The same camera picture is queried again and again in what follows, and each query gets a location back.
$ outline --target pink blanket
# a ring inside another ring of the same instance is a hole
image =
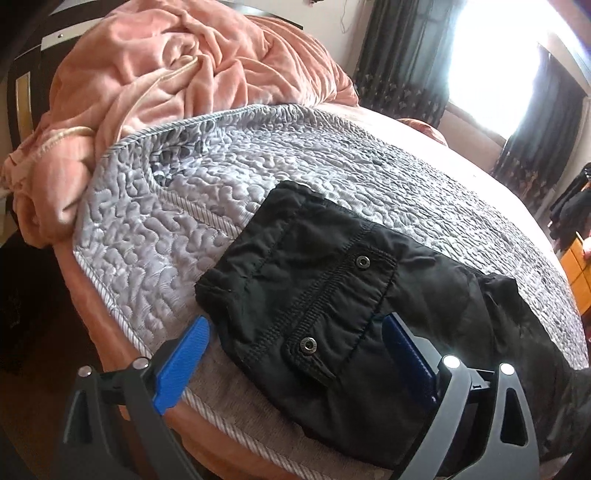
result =
[[[54,244],[71,235],[97,160],[134,131],[252,103],[357,101],[326,49],[286,22],[215,0],[132,0],[63,60],[50,110],[4,161],[2,183],[25,240]]]

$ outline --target dark gray curtain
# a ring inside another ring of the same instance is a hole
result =
[[[449,87],[453,34],[465,0],[374,0],[353,81],[360,104],[436,127]]]
[[[532,215],[560,179],[573,151],[584,97],[573,76],[540,47],[530,105],[492,170]]]

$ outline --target quilted mattress pad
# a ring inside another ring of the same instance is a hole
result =
[[[80,204],[74,256],[129,341],[151,356],[202,312],[194,284],[281,180],[519,292],[570,365],[587,366],[565,278],[477,194],[345,119],[253,105],[137,132],[100,160]],[[378,480],[286,420],[224,354],[215,331],[184,399],[231,438],[302,478]]]

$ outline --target dark blue gripper pad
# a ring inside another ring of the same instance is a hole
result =
[[[161,415],[174,407],[209,343],[209,322],[197,318],[184,332],[156,376],[154,408]]]
[[[439,403],[437,376],[404,330],[401,321],[396,313],[386,315],[382,322],[382,340],[413,400],[430,411]]]

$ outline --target orange wooden cabinet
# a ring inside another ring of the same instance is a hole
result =
[[[584,316],[591,310],[591,262],[583,258],[583,242],[579,237],[564,253],[560,264],[569,279],[579,313]]]

